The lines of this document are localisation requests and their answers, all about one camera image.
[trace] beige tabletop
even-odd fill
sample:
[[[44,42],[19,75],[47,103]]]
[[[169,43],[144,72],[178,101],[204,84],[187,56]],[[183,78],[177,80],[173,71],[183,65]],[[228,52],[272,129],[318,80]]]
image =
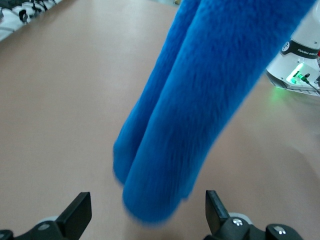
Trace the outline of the beige tabletop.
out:
[[[162,228],[122,205],[112,147],[177,8],[64,0],[0,42],[0,229],[22,234],[90,191],[81,239],[202,240],[205,190],[264,229],[320,239],[320,98],[262,77],[212,148],[193,193]]]

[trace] fuzzy blue material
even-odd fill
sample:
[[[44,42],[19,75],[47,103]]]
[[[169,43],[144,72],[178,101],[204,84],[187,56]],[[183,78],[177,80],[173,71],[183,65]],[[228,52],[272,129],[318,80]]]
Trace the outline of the fuzzy blue material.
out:
[[[315,0],[183,0],[113,148],[123,201],[166,221],[268,63]]]

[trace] brown surface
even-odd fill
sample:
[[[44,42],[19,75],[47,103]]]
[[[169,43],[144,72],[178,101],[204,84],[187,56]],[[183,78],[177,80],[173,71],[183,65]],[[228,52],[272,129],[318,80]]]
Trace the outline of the brown surface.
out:
[[[90,191],[82,239],[201,240],[205,190],[215,189],[257,227],[283,223],[319,239],[320,100],[265,78],[163,228],[126,215],[112,146],[175,11],[146,0],[64,0],[0,42],[0,229],[21,234]]]

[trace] screw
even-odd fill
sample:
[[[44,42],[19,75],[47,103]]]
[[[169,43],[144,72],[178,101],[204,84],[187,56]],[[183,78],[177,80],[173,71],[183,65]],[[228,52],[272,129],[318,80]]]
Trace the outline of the screw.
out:
[[[284,230],[282,227],[280,226],[275,226],[273,228],[279,235],[285,235],[286,234],[286,230]]]
[[[233,221],[232,221],[235,225],[237,225],[238,227],[240,227],[240,226],[242,226],[244,223],[240,220],[240,219],[238,219],[238,218],[235,218],[235,219],[233,219]]]
[[[43,230],[46,230],[46,229],[48,229],[48,228],[50,228],[50,225],[49,224],[42,224],[39,228],[38,228],[38,230],[39,231],[43,231]]]

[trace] folded blue cloth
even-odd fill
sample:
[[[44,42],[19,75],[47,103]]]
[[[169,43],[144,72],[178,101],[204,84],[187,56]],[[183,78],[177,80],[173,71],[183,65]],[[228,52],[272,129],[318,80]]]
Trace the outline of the folded blue cloth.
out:
[[[235,111],[315,0],[183,0],[113,148],[123,201],[166,221]]]

